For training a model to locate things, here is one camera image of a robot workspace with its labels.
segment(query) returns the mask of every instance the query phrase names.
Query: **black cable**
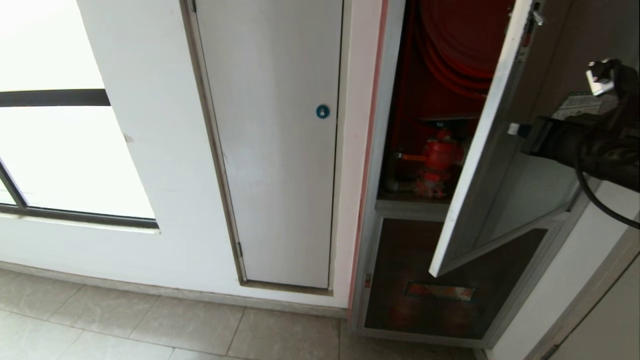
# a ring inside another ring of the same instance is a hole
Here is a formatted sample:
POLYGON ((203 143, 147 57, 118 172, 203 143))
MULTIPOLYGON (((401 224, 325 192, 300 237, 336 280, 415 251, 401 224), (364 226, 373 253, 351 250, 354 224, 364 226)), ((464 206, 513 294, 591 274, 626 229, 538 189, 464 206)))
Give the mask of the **black cable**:
POLYGON ((575 165, 575 175, 578 177, 578 182, 580 183, 580 187, 582 188, 582 191, 585 193, 585 195, 587 195, 587 197, 589 198, 589 200, 591 200, 591 202, 598 207, 598 209, 602 210, 602 212, 604 212, 605 214, 609 215, 610 217, 616 219, 619 222, 622 222, 624 224, 627 224, 631 227, 635 227, 636 229, 640 229, 640 223, 633 221, 629 218, 625 218, 624 216, 618 214, 617 212, 613 211, 612 209, 608 208, 605 204, 602 204, 602 202, 600 200, 598 200, 598 198, 596 197, 596 195, 593 193, 593 191, 591 190, 591 188, 589 187, 589 185, 587 184, 587 181, 584 179, 584 175, 582 174, 582 171, 580 170, 580 167, 578 166, 578 164, 576 163, 575 165))
POLYGON ((576 151, 576 155, 575 155, 575 161, 573 162, 573 167, 575 169, 575 175, 578 178, 578 182, 580 183, 580 187, 582 188, 582 191, 585 193, 585 195, 587 195, 587 197, 589 198, 589 200, 591 200, 591 202, 600 210, 602 210, 602 212, 604 212, 605 214, 609 215, 610 217, 616 219, 617 221, 629 225, 630 227, 635 227, 636 229, 640 229, 640 223, 633 221, 629 218, 625 218, 624 216, 618 214, 617 212, 613 211, 611 208, 607 207, 605 204, 602 203, 602 201, 600 201, 596 195, 593 193, 593 191, 591 190, 591 188, 589 187, 589 185, 587 184, 587 181, 584 179, 584 174, 582 173, 582 148, 584 146, 584 143, 586 142, 586 140, 588 139, 589 135, 598 127, 598 124, 594 125, 591 127, 591 129, 589 129, 584 136, 582 137, 582 139, 578 142, 578 147, 577 147, 577 151, 576 151))

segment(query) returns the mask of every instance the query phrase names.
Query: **sticker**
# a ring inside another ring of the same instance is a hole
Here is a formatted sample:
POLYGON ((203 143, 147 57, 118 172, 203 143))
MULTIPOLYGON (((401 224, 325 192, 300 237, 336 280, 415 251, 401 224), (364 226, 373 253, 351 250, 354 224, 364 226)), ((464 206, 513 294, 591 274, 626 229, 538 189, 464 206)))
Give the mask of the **sticker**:
POLYGON ((438 299, 471 301, 476 289, 461 286, 445 286, 426 282, 409 282, 404 294, 411 297, 435 297, 438 299))
POLYGON ((567 117, 579 116, 585 113, 597 114, 603 102, 603 98, 591 95, 588 92, 572 92, 551 117, 564 120, 567 117))

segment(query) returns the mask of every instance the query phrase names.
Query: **black window frame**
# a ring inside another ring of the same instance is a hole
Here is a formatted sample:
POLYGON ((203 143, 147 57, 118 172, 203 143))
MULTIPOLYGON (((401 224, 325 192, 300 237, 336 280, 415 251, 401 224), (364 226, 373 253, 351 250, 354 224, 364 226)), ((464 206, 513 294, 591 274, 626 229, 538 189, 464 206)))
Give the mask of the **black window frame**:
MULTIPOLYGON (((105 89, 75 89, 75 90, 28 90, 0 92, 0 108, 14 108, 24 106, 111 106, 105 89)), ((51 218, 77 222, 89 222, 102 225, 116 225, 126 227, 140 227, 158 229, 155 219, 124 217, 98 213, 85 213, 52 208, 30 206, 19 187, 11 177, 2 161, 0 154, 0 180, 13 198, 15 205, 0 203, 0 213, 19 216, 51 218)))

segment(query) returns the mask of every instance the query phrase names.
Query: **access panel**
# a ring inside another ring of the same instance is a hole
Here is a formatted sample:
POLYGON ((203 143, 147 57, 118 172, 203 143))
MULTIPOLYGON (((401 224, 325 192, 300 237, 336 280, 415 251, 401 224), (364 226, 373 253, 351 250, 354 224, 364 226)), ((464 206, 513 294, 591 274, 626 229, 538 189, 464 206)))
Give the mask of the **access panel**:
POLYGON ((342 1, 196 16, 247 279, 327 288, 342 1))

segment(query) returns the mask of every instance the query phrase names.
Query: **tile floor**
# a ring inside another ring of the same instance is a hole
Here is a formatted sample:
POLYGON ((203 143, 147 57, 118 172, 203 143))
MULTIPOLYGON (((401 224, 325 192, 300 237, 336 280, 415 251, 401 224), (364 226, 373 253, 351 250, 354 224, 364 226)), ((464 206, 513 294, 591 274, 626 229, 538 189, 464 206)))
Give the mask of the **tile floor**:
POLYGON ((0 269, 2 360, 473 360, 350 335, 344 320, 82 286, 0 269))

